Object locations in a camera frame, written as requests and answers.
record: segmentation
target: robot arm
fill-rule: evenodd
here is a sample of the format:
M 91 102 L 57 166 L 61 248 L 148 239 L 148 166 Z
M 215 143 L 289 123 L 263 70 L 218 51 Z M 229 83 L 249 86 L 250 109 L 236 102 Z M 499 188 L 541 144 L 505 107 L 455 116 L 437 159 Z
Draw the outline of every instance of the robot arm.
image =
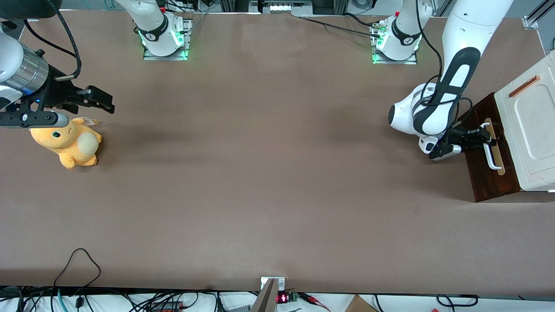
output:
M 443 31 L 445 66 L 437 84 L 417 86 L 389 112 L 389 124 L 402 132 L 419 137 L 421 150 L 430 154 L 456 119 L 455 108 L 465 92 L 481 55 L 513 0 L 458 0 Z M 451 154 L 462 149 L 455 146 Z M 444 158 L 434 153 L 431 158 Z
M 127 10 L 139 34 L 155 56 L 168 56 L 185 44 L 183 17 L 162 13 L 156 0 L 116 0 Z
M 403 0 L 403 6 L 398 16 L 390 16 L 385 21 L 390 31 L 381 43 L 376 45 L 390 59 L 401 61 L 409 58 L 418 47 L 421 39 L 420 27 L 416 19 L 417 3 L 414 0 Z M 422 28 L 432 16 L 431 0 L 418 1 L 418 16 Z
M 0 0 L 0 18 L 47 18 L 59 14 L 60 4 L 60 0 Z M 4 109 L 0 126 L 65 127 L 69 118 L 64 113 L 44 111 L 54 107 L 73 114 L 78 105 L 114 113 L 111 95 L 92 85 L 74 86 L 71 79 L 77 74 L 67 76 L 43 55 L 43 50 L 33 51 L 0 29 L 0 109 Z

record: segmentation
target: stuffed animal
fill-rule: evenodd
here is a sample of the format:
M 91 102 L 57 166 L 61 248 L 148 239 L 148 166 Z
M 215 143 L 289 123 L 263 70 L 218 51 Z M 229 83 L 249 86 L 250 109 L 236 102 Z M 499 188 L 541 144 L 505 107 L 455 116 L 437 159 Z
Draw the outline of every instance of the stuffed animal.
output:
M 85 124 L 98 124 L 94 119 L 74 118 L 64 128 L 31 128 L 31 136 L 38 144 L 60 156 L 64 167 L 73 170 L 75 165 L 94 166 L 102 136 Z

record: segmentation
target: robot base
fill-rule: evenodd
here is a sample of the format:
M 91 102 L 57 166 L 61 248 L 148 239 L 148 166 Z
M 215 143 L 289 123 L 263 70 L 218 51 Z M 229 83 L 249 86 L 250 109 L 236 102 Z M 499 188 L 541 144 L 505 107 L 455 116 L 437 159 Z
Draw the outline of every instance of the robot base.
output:
M 380 21 L 380 25 L 383 25 L 385 27 L 386 21 Z M 374 37 L 370 37 L 370 43 L 372 46 L 372 64 L 408 64 L 408 65 L 416 65 L 417 59 L 416 59 L 416 50 L 418 50 L 418 46 L 416 48 L 416 50 L 412 53 L 412 55 L 404 60 L 401 61 L 397 61 L 394 59 L 391 59 L 387 56 L 384 55 L 384 53 L 382 51 L 380 51 L 379 49 L 376 49 L 376 46 L 381 45 L 382 44 L 382 40 L 383 37 L 385 35 L 385 29 L 384 28 L 378 28 L 375 29 L 374 27 L 369 27 L 370 29 L 370 33 L 372 34 L 378 34 L 381 36 L 381 38 L 374 38 Z
M 145 61 L 187 61 L 189 56 L 189 44 L 191 42 L 191 30 L 193 28 L 193 20 L 192 19 L 183 19 L 183 29 L 179 29 L 183 31 L 184 34 L 178 34 L 175 36 L 175 40 L 182 41 L 184 44 L 175 50 L 174 53 L 168 56 L 155 56 L 150 53 L 146 46 L 144 47 L 143 53 L 143 60 Z

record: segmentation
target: wire bundle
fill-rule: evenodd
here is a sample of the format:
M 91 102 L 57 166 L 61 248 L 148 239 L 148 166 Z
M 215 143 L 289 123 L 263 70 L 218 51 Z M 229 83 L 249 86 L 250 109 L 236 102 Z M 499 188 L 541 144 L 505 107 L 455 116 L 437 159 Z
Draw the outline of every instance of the wire bundle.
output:
M 299 298 L 301 298 L 302 300 L 312 304 L 312 305 L 316 305 L 319 306 L 321 308 L 324 308 L 327 310 L 327 312 L 331 312 L 331 310 L 326 307 L 323 303 L 321 303 L 318 299 L 314 298 L 313 296 L 307 294 L 307 293 L 298 293 L 299 294 Z

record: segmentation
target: brown table surface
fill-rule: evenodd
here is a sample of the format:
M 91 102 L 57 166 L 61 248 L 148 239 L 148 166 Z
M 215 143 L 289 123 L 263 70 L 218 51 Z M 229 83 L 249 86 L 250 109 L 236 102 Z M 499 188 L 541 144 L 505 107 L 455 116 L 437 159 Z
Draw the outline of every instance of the brown table surface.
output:
M 76 85 L 114 96 L 100 163 L 68 171 L 27 130 L 1 129 L 0 284 L 51 285 L 71 251 L 97 286 L 552 295 L 553 204 L 475 204 L 462 155 L 433 162 L 387 125 L 437 72 L 374 65 L 369 39 L 287 14 L 214 14 L 186 62 L 144 62 L 124 12 L 64 12 Z M 347 17 L 322 20 L 364 31 Z M 441 51 L 445 19 L 426 27 Z M 56 18 L 38 33 L 70 49 Z M 24 32 L 66 73 L 71 57 Z M 467 96 L 478 102 L 543 57 L 505 20 Z M 63 285 L 95 268 L 79 254 Z

